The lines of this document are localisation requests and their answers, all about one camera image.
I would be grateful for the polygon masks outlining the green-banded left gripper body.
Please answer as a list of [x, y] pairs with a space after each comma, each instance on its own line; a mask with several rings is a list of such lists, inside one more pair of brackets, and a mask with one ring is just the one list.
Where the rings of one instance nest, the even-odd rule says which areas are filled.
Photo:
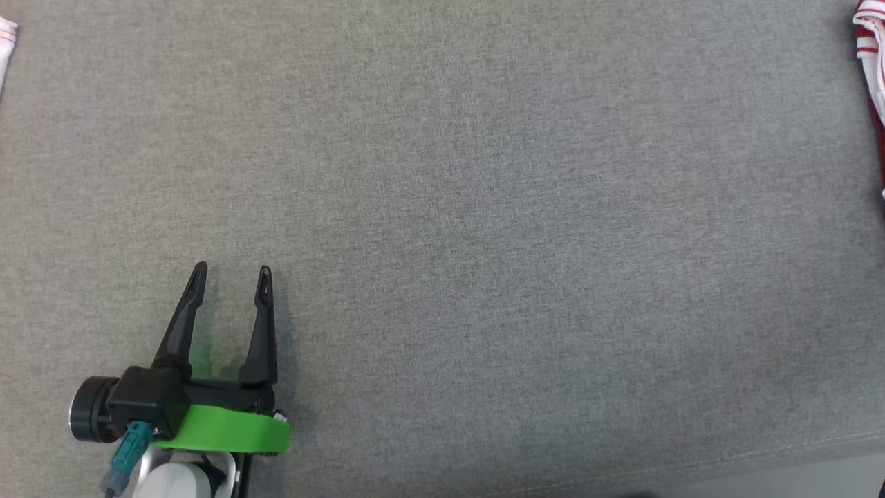
[[191, 380], [184, 385], [191, 401], [172, 439], [155, 438], [164, 450], [282, 454], [290, 445], [290, 424], [276, 409], [274, 387], [219, 380]]

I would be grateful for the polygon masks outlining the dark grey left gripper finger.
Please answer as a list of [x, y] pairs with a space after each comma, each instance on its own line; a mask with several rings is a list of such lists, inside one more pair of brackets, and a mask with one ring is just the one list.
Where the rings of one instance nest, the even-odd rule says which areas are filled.
[[254, 295], [256, 317], [248, 353], [239, 372], [239, 382], [253, 387], [274, 385], [278, 381], [277, 341], [274, 317], [272, 271], [262, 265]]
[[170, 319], [163, 340], [159, 344], [152, 368], [171, 368], [183, 378], [190, 378], [193, 367], [189, 356], [195, 329], [197, 310], [203, 303], [207, 283], [208, 265], [200, 261], [195, 265], [186, 287], [181, 294], [173, 317]]

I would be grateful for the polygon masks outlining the red shorts with white stripe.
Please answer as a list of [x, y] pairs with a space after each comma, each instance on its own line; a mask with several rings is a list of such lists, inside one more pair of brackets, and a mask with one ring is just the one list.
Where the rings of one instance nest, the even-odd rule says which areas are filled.
[[0, 17], [0, 98], [10, 59], [18, 44], [18, 27], [15, 22]]

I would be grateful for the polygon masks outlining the red shirt with white sleeves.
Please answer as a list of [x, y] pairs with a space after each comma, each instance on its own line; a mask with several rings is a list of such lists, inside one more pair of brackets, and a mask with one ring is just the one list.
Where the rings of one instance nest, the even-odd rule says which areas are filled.
[[859, 0], [851, 22], [855, 27], [856, 57], [865, 77], [881, 170], [881, 199], [885, 201], [885, 0]]

